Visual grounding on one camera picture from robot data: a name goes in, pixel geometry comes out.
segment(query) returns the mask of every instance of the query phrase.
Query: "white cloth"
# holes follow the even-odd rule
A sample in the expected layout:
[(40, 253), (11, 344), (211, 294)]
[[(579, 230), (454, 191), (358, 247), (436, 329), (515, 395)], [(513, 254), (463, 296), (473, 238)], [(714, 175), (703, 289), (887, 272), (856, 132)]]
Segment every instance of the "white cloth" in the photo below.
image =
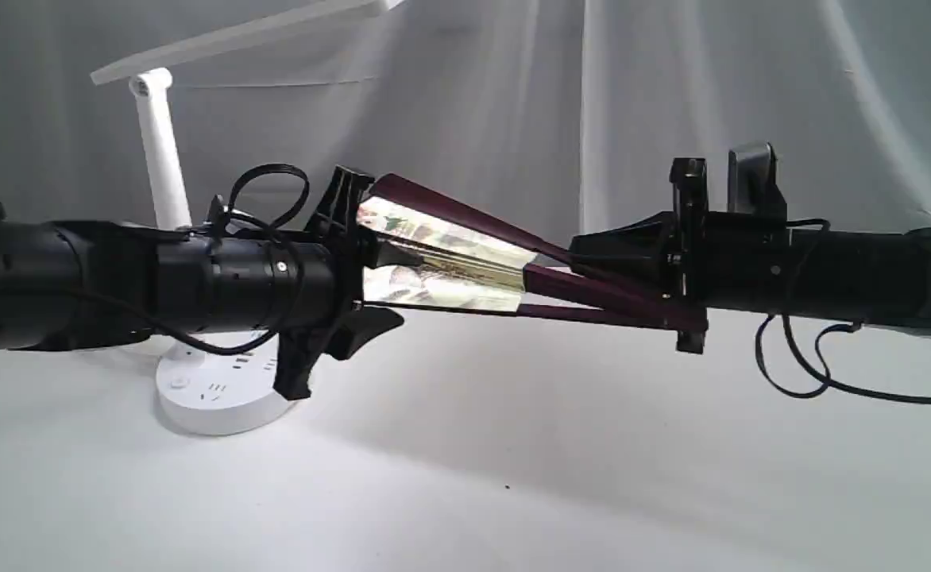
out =
[[(153, 220), (126, 86), (87, 73), (303, 1), (0, 0), (0, 198)], [(557, 242), (670, 205), (677, 155), (773, 141), (792, 216), (931, 224), (931, 1), (408, 0), (175, 69), (191, 210), (267, 160), (396, 171)], [(248, 209), (291, 202), (252, 187)]]

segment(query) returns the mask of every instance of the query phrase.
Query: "power cord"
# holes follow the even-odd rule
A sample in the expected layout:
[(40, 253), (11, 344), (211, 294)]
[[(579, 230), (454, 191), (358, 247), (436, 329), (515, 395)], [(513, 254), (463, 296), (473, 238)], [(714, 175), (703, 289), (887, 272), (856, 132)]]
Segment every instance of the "power cord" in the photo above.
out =
[(870, 399), (879, 399), (883, 401), (891, 401), (895, 403), (913, 403), (918, 405), (931, 405), (931, 396), (923, 395), (905, 395), (890, 393), (884, 391), (870, 390), (869, 388), (859, 388), (856, 386), (851, 386), (848, 384), (842, 383), (842, 381), (837, 381), (832, 378), (831, 372), (829, 372), (829, 365), (825, 362), (824, 356), (822, 356), (821, 351), (821, 340), (826, 334), (832, 333), (844, 333), (844, 334), (853, 334), (861, 330), (861, 323), (836, 323), (836, 325), (829, 326), (825, 328), (821, 333), (815, 338), (815, 354), (818, 355), (819, 361), (822, 362), (822, 367), (825, 369), (825, 373), (819, 372), (818, 369), (815, 369), (813, 365), (808, 361), (803, 354), (801, 354), (801, 349), (797, 345), (797, 341), (794, 339), (794, 332), (791, 328), (790, 323), (790, 314), (789, 306), (793, 300), (794, 286), (797, 283), (798, 278), (801, 275), (801, 271), (804, 268), (804, 265), (808, 261), (808, 257), (811, 256), (811, 253), (815, 250), (815, 247), (818, 246), (818, 243), (825, 236), (825, 233), (829, 232), (829, 228), (832, 227), (829, 224), (828, 220), (824, 218), (808, 218), (807, 220), (802, 221), (792, 221), (786, 224), (786, 228), (796, 228), (802, 226), (821, 226), (821, 230), (815, 234), (815, 238), (810, 246), (807, 247), (807, 250), (801, 256), (801, 260), (798, 264), (795, 265), (794, 271), (792, 272), (790, 278), (786, 280), (786, 297), (784, 304), (784, 312), (782, 313), (782, 329), (784, 330), (784, 337), (786, 338), (786, 346), (790, 348), (791, 353), (794, 355), (795, 361), (800, 365), (813, 379), (817, 380), (821, 386), (815, 388), (814, 390), (808, 392), (795, 392), (788, 390), (788, 388), (781, 387), (773, 379), (771, 379), (770, 374), (766, 370), (766, 361), (764, 361), (763, 356), (763, 333), (766, 330), (768, 323), (773, 321), (775, 315), (768, 315), (766, 321), (761, 323), (759, 329), (755, 332), (755, 361), (759, 365), (759, 370), (763, 373), (763, 376), (770, 382), (771, 386), (777, 388), (782, 394), (798, 398), (798, 399), (812, 399), (818, 397), (827, 388), (834, 388), (837, 391), (842, 391), (844, 393), (849, 393), (852, 395), (859, 395), (861, 397), (867, 397)]
[[(280, 217), (272, 221), (272, 223), (265, 223), (259, 218), (249, 216), (248, 214), (237, 213), (234, 211), (236, 207), (236, 199), (239, 198), (240, 192), (243, 191), (243, 188), (250, 184), (250, 181), (269, 174), (288, 174), (302, 179), (303, 189), (299, 192), (299, 198), (296, 200), (294, 206), (290, 210), (285, 211)], [(285, 249), (292, 260), (296, 262), (297, 272), (299, 273), (299, 278), (297, 280), (297, 285), (294, 293), (292, 293), (292, 298), (290, 304), (288, 305), (288, 310), (283, 314), (276, 323), (273, 323), (269, 329), (265, 331), (264, 334), (260, 334), (257, 338), (248, 341), (245, 344), (241, 344), (234, 347), (222, 347), (216, 346), (215, 344), (209, 344), (203, 340), (200, 340), (183, 330), (176, 329), (175, 327), (168, 325), (168, 323), (161, 321), (154, 315), (150, 315), (144, 308), (138, 307), (137, 305), (126, 303), (119, 298), (114, 298), (113, 296), (105, 296), (105, 294), (98, 294), (96, 292), (91, 292), (79, 288), (71, 287), (60, 287), (60, 288), (45, 288), (45, 287), (23, 287), (18, 288), (14, 287), (4, 287), (0, 288), (0, 296), (68, 296), (76, 298), (77, 300), (89, 301), (89, 303), (100, 303), (106, 305), (107, 307), (113, 307), (119, 309), (119, 311), (124, 311), (126, 314), (134, 315), (135, 318), (141, 319), (142, 322), (147, 323), (153, 330), (157, 330), (165, 336), (171, 337), (176, 341), (179, 341), (183, 344), (186, 344), (190, 347), (196, 348), (200, 351), (207, 352), (208, 354), (213, 355), (240, 355), (246, 354), (246, 352), (256, 349), (264, 344), (266, 344), (270, 339), (272, 339), (281, 328), (283, 328), (285, 319), (294, 311), (296, 308), (296, 301), (299, 299), (299, 291), (303, 289), (303, 277), (306, 275), (303, 268), (303, 260), (299, 257), (299, 253), (296, 250), (295, 244), (292, 243), (292, 240), (288, 239), (283, 232), (280, 232), (278, 229), (282, 225), (288, 223), (297, 216), (299, 211), (303, 209), (303, 205), (306, 205), (307, 199), (310, 196), (310, 180), (307, 177), (307, 174), (303, 170), (291, 166), (285, 165), (283, 163), (271, 163), (267, 165), (260, 165), (254, 167), (247, 171), (237, 179), (236, 183), (233, 185), (232, 192), (230, 193), (229, 206), (226, 208), (225, 213), (222, 213), (222, 216), (219, 217), (218, 221), (212, 221), (211, 232), (209, 236), (214, 239), (221, 240), (225, 237), (225, 228), (229, 224), (229, 221), (238, 220), (253, 225), (260, 230), (264, 231), (273, 244), (276, 244)]]

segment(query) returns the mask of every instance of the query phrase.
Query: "white desk lamp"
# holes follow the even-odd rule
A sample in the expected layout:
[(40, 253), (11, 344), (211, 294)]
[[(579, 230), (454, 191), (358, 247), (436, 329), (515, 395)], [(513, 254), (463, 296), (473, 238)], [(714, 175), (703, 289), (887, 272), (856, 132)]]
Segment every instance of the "white desk lamp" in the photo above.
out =
[[(167, 90), (172, 85), (168, 66), (252, 48), (320, 30), (342, 22), (368, 21), (403, 0), (326, 0), (282, 14), (249, 21), (188, 40), (132, 55), (91, 73), (95, 84), (130, 79), (137, 100), (141, 138), (157, 225), (172, 229), (190, 226), (190, 207)], [(205, 334), (202, 339), (221, 346), (244, 343), (260, 332)], [(291, 408), (273, 390), (277, 341), (246, 355), (205, 354), (176, 343), (158, 362), (158, 401), (168, 418), (201, 435), (230, 435), (263, 426)]]

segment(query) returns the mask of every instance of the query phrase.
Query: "lamp base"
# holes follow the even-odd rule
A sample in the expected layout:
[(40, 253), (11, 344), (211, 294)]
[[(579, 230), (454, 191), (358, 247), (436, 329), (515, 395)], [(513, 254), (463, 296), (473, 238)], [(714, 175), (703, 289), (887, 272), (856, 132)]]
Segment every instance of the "lamp base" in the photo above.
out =
[[(236, 346), (260, 334), (207, 334), (201, 339)], [(271, 423), (296, 404), (273, 388), (277, 343), (276, 338), (236, 356), (175, 344), (158, 362), (158, 404), (172, 423), (197, 435), (232, 435)]]

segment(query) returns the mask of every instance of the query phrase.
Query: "white table surface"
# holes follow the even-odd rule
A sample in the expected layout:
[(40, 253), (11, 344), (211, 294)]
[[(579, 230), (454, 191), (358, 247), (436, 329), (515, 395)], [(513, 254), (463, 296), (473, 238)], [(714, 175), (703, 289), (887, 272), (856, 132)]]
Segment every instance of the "white table surface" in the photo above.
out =
[[(0, 352), (0, 570), (931, 570), (931, 407), (782, 397), (757, 316), (710, 318), (690, 356), (408, 312), (220, 439), (158, 419), (154, 358)], [(845, 381), (931, 393), (931, 341), (829, 346)]]

